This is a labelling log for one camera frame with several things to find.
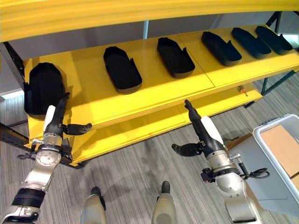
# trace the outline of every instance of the yellow shelf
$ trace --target yellow shelf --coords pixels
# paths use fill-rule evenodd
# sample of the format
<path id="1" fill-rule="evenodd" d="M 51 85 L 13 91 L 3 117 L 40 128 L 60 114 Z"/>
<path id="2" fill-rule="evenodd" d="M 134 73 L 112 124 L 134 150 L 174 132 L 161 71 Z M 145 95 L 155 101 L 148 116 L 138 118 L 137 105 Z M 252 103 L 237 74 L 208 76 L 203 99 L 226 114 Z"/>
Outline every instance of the yellow shelf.
<path id="1" fill-rule="evenodd" d="M 251 85 L 246 84 L 248 97 L 240 93 L 238 87 L 218 92 L 192 101 L 201 116 L 211 116 L 262 96 Z M 184 104 L 173 106 L 145 116 L 126 120 L 121 123 L 93 130 L 88 134 L 71 137 L 73 163 L 85 161 L 114 151 L 155 135 L 189 124 L 188 112 Z"/>
<path id="2" fill-rule="evenodd" d="M 243 26 L 254 37 L 257 25 Z M 238 64 L 226 67 L 220 64 L 201 41 L 203 31 L 178 35 L 190 54 L 195 58 L 215 87 L 227 86 L 237 82 L 251 82 L 263 77 L 273 76 L 284 71 L 290 71 L 299 66 L 299 55 L 295 51 L 281 56 L 272 52 L 265 59 L 255 59 L 231 35 L 233 28 L 208 30 L 219 35 L 224 41 L 231 40 L 234 47 L 242 55 Z"/>
<path id="3" fill-rule="evenodd" d="M 191 15 L 298 10 L 298 0 L 2 0 L 0 41 Z"/>
<path id="4" fill-rule="evenodd" d="M 184 47 L 176 36 L 170 38 Z M 132 94 L 119 94 L 107 74 L 103 55 L 105 49 L 113 45 L 29 59 L 25 80 L 29 81 L 29 72 L 39 62 L 55 64 L 62 72 L 66 91 L 71 92 L 64 122 L 92 123 L 94 129 L 177 105 L 189 96 L 214 87 L 198 64 L 187 78 L 171 77 L 159 57 L 157 43 L 157 38 L 151 38 L 116 44 L 134 58 L 142 76 L 141 88 Z M 42 136 L 43 121 L 28 117 L 28 125 L 30 138 Z"/>
<path id="5" fill-rule="evenodd" d="M 253 33 L 255 27 L 243 28 Z M 228 39 L 231 28 L 213 32 Z M 224 67 L 202 45 L 199 32 L 168 37 L 181 48 L 186 46 L 190 52 L 196 67 L 191 76 L 172 78 L 158 54 L 158 38 L 151 38 L 115 44 L 134 58 L 142 76 L 142 87 L 133 94 L 119 94 L 109 79 L 103 54 L 113 45 L 29 59 L 25 63 L 25 80 L 28 82 L 29 72 L 39 62 L 55 64 L 62 72 L 66 90 L 71 92 L 64 123 L 92 123 L 93 129 L 99 129 L 179 105 L 186 98 L 193 100 L 208 96 L 299 67 L 299 55 L 295 51 L 284 56 L 271 53 L 268 58 L 257 60 L 235 42 L 243 59 L 233 67 Z M 28 126 L 30 139 L 42 136 L 42 120 L 28 117 Z"/>

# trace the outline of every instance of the gray plastic bin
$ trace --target gray plastic bin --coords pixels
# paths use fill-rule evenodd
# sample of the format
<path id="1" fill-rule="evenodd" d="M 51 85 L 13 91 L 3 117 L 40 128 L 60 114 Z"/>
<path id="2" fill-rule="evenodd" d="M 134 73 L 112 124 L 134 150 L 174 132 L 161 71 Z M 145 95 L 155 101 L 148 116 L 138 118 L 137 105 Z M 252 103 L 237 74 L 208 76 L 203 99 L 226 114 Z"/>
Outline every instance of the gray plastic bin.
<path id="1" fill-rule="evenodd" d="M 299 117 L 294 114 L 287 114 L 266 125 L 255 128 L 253 136 L 232 148 L 229 154 L 240 153 L 241 159 L 249 172 L 264 167 L 268 168 L 270 172 L 268 178 L 249 178 L 247 180 L 248 185 L 264 209 L 299 217 L 299 192 L 261 138 L 262 132 L 277 125 L 282 125 L 293 138 L 299 140 Z"/>

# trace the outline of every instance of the cardboard box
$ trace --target cardboard box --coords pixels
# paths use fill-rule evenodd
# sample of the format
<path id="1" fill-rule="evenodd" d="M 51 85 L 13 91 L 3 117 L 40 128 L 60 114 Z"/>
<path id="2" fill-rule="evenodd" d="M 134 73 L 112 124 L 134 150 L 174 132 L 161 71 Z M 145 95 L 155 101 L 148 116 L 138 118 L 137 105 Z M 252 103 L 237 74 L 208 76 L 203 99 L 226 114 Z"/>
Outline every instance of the cardboard box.
<path id="1" fill-rule="evenodd" d="M 299 143 L 284 127 L 278 125 L 261 136 L 290 178 L 299 173 Z"/>

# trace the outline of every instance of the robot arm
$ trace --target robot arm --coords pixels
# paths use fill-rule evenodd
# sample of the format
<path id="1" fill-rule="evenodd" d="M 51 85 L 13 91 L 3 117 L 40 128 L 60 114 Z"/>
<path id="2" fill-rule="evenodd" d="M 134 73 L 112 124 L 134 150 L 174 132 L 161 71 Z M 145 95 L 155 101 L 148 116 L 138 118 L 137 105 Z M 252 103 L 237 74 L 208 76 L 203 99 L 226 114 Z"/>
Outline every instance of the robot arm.
<path id="1" fill-rule="evenodd" d="M 231 221 L 261 224 L 256 206 L 246 193 L 245 181 L 239 176 L 240 171 L 232 162 L 238 156 L 230 158 L 227 155 L 223 140 L 209 117 L 200 117 L 188 100 L 185 100 L 185 107 L 189 111 L 189 118 L 199 137 L 199 143 L 183 146 L 173 144 L 173 150 L 182 156 L 196 156 L 204 153 L 211 169 L 203 169 L 201 177 L 206 183 L 216 182 Z"/>
<path id="2" fill-rule="evenodd" d="M 61 143 L 63 132 L 79 135 L 88 132 L 91 124 L 63 125 L 65 106 L 69 93 L 59 101 L 57 107 L 50 106 L 47 110 L 43 140 L 33 140 L 32 144 L 40 144 L 36 152 L 36 161 L 21 183 L 12 205 L 1 219 L 0 224 L 21 223 L 32 224 L 38 219 L 40 207 L 52 180 L 53 171 L 61 159 Z"/>

